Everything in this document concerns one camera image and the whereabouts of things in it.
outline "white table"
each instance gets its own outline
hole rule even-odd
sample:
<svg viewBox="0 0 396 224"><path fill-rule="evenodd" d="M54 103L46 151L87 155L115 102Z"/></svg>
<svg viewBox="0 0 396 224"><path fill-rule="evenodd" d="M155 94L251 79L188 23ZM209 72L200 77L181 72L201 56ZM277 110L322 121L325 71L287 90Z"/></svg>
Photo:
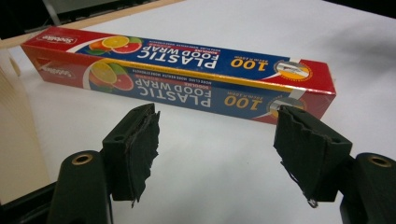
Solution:
<svg viewBox="0 0 396 224"><path fill-rule="evenodd" d="M353 142L351 155L396 159L396 20L319 0L186 0L85 30L241 49L328 63L337 96L322 121ZM10 49L34 112L49 177L63 159L102 148L132 108L148 102L42 81ZM133 209L115 223L342 223L335 203L312 209L273 148L275 125L170 105L159 157Z"/></svg>

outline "orange slice illustration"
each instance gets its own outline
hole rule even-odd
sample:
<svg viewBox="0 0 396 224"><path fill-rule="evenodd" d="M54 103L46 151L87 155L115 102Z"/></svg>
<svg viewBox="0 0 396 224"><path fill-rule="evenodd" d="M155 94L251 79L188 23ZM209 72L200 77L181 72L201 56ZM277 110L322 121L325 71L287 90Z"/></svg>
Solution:
<svg viewBox="0 0 396 224"><path fill-rule="evenodd" d="M111 36L102 41L102 45L110 49L120 48L127 45L128 43L129 38L122 35Z"/></svg>
<svg viewBox="0 0 396 224"><path fill-rule="evenodd" d="M91 67L91 72L99 80L113 84L117 81L117 75L106 63L94 63Z"/></svg>

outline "red box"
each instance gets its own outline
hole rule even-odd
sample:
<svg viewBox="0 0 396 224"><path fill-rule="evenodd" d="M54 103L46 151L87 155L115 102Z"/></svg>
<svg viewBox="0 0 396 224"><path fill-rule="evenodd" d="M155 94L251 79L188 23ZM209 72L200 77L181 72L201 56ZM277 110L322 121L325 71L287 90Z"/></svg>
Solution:
<svg viewBox="0 0 396 224"><path fill-rule="evenodd" d="M326 63L290 57L59 27L21 47L49 82L267 123L336 95Z"/></svg>

